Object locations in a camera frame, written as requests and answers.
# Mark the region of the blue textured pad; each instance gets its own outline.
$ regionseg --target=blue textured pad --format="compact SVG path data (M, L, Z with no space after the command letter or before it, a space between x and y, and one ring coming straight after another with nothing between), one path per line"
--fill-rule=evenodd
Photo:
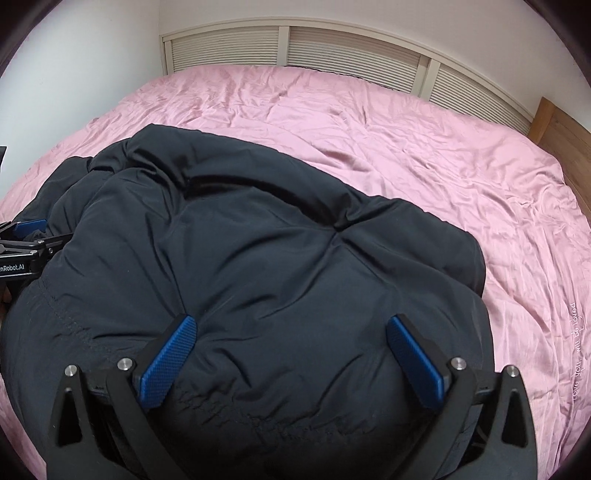
M25 238L35 230L45 231L47 220L31 220L30 222L21 222L12 229L12 234L17 238Z
M421 405L440 410L445 400L443 377L398 317L394 316L388 321L386 336L390 350Z
M144 410L162 405L197 340L197 323L186 316L139 381L138 402Z

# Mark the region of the blue gripper pad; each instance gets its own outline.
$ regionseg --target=blue gripper pad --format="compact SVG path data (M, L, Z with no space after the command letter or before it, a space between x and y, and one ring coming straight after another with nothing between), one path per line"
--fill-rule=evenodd
M196 340L197 323L193 317L187 315L141 377L134 379L137 399L144 410L162 405Z
M30 222L20 222L12 229L12 234L17 238L25 238L35 230L45 231L47 220L31 220Z
M403 315L390 318L386 326L386 336L390 350L421 405L431 410L440 410L451 383L451 373L444 361L442 364L444 356L441 351L432 342L425 340ZM436 357L435 363L426 350Z

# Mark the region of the metal screw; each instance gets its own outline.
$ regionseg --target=metal screw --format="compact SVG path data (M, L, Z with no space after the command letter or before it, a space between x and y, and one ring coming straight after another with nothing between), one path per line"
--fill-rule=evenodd
M75 365L68 365L66 367L66 369L64 370L64 373L66 374L67 377L73 377L74 375L76 375L78 373L78 367Z
M122 358L117 362L117 368L124 372L127 372L132 366L134 366L134 361L131 358Z
M452 367L456 370L465 370L467 366L468 364L461 356L452 358Z
M510 377L515 378L519 376L519 369L515 365L507 365L505 368Z

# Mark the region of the dark garment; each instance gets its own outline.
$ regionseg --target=dark garment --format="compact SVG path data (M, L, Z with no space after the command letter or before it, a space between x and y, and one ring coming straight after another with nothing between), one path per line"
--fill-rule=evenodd
M149 418L195 478L386 478L430 419L388 349L393 314L494 368L474 237L270 148L150 125L65 161L18 217L37 218L74 236L0 352L41 454L64 367L111 366L182 312L197 344Z

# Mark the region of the bed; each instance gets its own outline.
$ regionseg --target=bed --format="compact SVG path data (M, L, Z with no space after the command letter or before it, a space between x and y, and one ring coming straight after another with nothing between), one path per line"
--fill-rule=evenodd
M472 233L487 264L483 299L496 367L515 364L524 373L540 478L565 460L591 417L584 328L591 311L591 141L568 115L543 100L528 140L350 76L198 66L150 82L59 143L13 185L0 219L12 219L65 158L95 155L150 123L275 148ZM3 387L0 426L43 478L43 461Z

